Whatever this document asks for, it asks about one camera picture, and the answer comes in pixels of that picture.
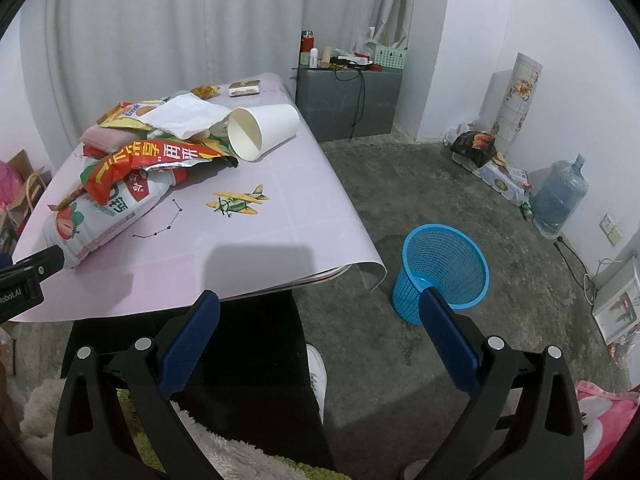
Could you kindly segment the white AD calcium milk bottle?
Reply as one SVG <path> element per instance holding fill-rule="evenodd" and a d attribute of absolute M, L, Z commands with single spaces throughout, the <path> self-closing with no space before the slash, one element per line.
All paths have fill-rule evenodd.
<path fill-rule="evenodd" d="M 43 228 L 48 247 L 58 246 L 63 266 L 79 266 L 90 252 L 105 245 L 147 214 L 176 184 L 186 178 L 184 168 L 134 171 L 115 184 L 99 205 L 88 193 L 50 215 Z"/>

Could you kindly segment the red yellow snack bag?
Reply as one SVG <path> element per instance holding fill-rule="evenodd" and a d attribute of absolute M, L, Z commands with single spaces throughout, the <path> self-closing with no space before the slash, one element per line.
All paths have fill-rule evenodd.
<path fill-rule="evenodd" d="M 88 166 L 80 175 L 84 190 L 100 205 L 107 203 L 111 187 L 135 171 L 190 168 L 195 165 L 224 160 L 238 166 L 228 143 L 212 136 L 207 139 L 179 140 L 173 136 L 132 141 L 113 154 Z"/>

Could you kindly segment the blue plastic waste basket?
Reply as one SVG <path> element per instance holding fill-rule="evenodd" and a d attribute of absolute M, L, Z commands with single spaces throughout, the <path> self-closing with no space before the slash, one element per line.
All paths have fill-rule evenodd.
<path fill-rule="evenodd" d="M 466 234 L 444 224 L 424 224 L 404 239 L 392 290 L 392 307 L 411 325 L 421 323 L 421 292 L 436 288 L 454 310 L 475 307 L 486 296 L 489 268 L 480 248 Z"/>

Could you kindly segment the white paper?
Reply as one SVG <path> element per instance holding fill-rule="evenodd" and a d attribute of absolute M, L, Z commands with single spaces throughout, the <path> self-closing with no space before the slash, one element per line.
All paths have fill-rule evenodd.
<path fill-rule="evenodd" d="M 153 130 L 160 130 L 179 140 L 205 139 L 214 125 L 223 122 L 231 113 L 229 107 L 209 103 L 193 93 L 180 94 L 140 120 Z"/>

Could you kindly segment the white paper cup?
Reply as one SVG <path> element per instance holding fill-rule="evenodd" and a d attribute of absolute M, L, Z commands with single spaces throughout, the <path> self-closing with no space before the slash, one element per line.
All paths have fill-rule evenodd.
<path fill-rule="evenodd" d="M 299 114 L 291 104 L 238 107 L 228 116 L 228 138 L 236 156 L 254 162 L 292 139 L 298 126 Z"/>

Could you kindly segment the pink cloth pad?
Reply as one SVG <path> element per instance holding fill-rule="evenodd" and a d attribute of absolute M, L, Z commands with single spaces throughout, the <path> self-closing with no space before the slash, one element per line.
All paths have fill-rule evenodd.
<path fill-rule="evenodd" d="M 139 130 L 104 128 L 97 125 L 89 127 L 80 137 L 83 144 L 92 146 L 104 153 L 114 153 L 125 145 L 146 138 L 146 133 Z"/>

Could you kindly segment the pink plastic bag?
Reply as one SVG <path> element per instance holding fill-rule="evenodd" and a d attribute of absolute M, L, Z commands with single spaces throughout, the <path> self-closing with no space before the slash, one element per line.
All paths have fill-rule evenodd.
<path fill-rule="evenodd" d="M 23 186 L 20 174 L 7 162 L 0 162 L 0 208 L 7 210 Z"/>

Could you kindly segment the white appliance box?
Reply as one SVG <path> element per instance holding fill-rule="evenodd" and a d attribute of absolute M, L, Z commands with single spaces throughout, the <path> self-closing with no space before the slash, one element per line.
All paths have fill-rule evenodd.
<path fill-rule="evenodd" d="M 630 258 L 598 291 L 592 316 L 604 343 L 615 344 L 639 323 L 639 263 Z"/>

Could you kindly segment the black trousers leg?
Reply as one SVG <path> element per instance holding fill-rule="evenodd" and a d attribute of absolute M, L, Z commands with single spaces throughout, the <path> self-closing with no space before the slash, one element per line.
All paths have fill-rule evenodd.
<path fill-rule="evenodd" d="M 219 304 L 213 335 L 184 388 L 169 399 L 183 425 L 197 422 L 206 434 L 246 443 L 278 465 L 292 460 L 332 469 L 293 296 L 274 292 Z M 66 377 L 80 348 L 90 346 L 111 361 L 138 339 L 156 337 L 190 307 L 77 322 L 63 364 Z M 117 397 L 142 460 L 161 470 L 128 390 L 118 388 Z"/>

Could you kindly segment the white shoe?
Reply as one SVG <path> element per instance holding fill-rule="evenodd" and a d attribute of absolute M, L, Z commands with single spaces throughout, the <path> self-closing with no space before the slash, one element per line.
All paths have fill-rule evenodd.
<path fill-rule="evenodd" d="M 328 385 L 328 374 L 319 350 L 312 344 L 306 344 L 308 370 L 310 384 L 314 396 L 316 397 L 319 416 L 324 422 L 324 408 L 326 407 L 326 386 Z"/>

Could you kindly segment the blue water jug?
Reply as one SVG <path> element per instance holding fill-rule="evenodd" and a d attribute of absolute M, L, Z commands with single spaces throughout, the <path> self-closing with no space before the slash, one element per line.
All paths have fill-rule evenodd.
<path fill-rule="evenodd" d="M 578 154 L 574 162 L 554 162 L 533 197 L 533 224 L 548 240 L 560 234 L 565 222 L 588 192 L 588 183 L 582 175 L 585 161 L 585 157 Z"/>

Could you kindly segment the golden candy wrapper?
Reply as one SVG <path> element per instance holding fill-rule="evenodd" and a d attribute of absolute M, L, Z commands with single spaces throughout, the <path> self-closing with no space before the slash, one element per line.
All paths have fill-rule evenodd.
<path fill-rule="evenodd" d="M 218 92 L 218 90 L 219 88 L 213 84 L 203 84 L 202 86 L 192 88 L 190 92 L 202 100 L 209 100 Z"/>

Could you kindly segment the grey cabinet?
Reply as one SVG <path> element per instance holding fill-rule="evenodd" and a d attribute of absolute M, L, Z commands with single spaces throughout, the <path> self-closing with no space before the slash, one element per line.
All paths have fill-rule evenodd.
<path fill-rule="evenodd" d="M 377 136 L 392 131 L 401 81 L 398 70 L 300 68 L 295 103 L 319 143 Z"/>

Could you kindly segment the red thermos bottle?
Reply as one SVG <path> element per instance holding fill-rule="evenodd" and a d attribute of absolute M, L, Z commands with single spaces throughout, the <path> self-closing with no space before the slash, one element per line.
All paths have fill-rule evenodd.
<path fill-rule="evenodd" d="M 314 47 L 314 33 L 305 29 L 302 31 L 302 36 L 300 36 L 300 53 L 307 54 Z"/>

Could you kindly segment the wall socket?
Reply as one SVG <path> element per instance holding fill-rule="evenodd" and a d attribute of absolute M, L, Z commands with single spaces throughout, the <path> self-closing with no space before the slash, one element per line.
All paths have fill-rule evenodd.
<path fill-rule="evenodd" d="M 600 229 L 612 246 L 616 246 L 623 237 L 622 231 L 610 214 L 603 216 L 600 221 Z"/>

